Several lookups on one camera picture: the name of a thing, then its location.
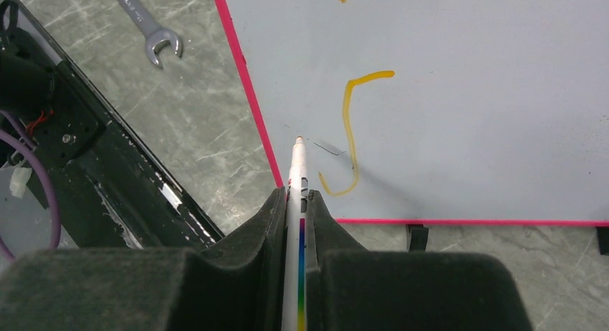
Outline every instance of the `wrench handle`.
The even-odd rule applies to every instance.
[[[139,0],[117,0],[123,7],[124,11],[129,15],[137,28],[141,31],[144,37],[148,37],[161,29],[161,25],[154,20],[154,17],[148,12]]]

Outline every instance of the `rainbow stripe on marker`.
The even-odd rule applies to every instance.
[[[305,310],[305,219],[300,219],[300,244],[298,246],[298,331],[307,329]]]

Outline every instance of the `open-end wrench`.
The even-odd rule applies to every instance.
[[[127,12],[131,20],[141,31],[146,39],[144,46],[146,57],[154,66],[163,68],[159,59],[159,51],[167,45],[171,45],[175,54],[182,57],[182,40],[171,29],[161,26],[152,15],[144,8],[139,0],[117,0]]]

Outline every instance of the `black scribble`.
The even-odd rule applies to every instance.
[[[316,146],[318,146],[318,147],[320,147],[321,149],[324,149],[325,151],[327,151],[328,153],[330,153],[330,154],[334,155],[335,157],[337,157],[338,155],[342,155],[342,154],[344,154],[344,153],[346,153],[346,152],[347,152],[347,151],[345,150],[345,151],[342,151],[341,153],[336,154],[335,152],[332,152],[332,151],[330,151],[330,150],[328,150],[328,149],[324,148],[324,146],[320,146],[319,144],[317,144],[317,143],[315,143],[315,142],[313,142],[313,144],[314,144],[314,145],[316,145]]]

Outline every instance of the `marble floor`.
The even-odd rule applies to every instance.
[[[259,209],[274,181],[213,0],[142,0],[185,41],[181,60],[162,51],[163,70],[115,0],[22,2],[224,232]],[[345,228],[370,249],[406,248],[401,226]],[[502,260],[536,330],[609,330],[592,228],[432,227],[429,249]]]

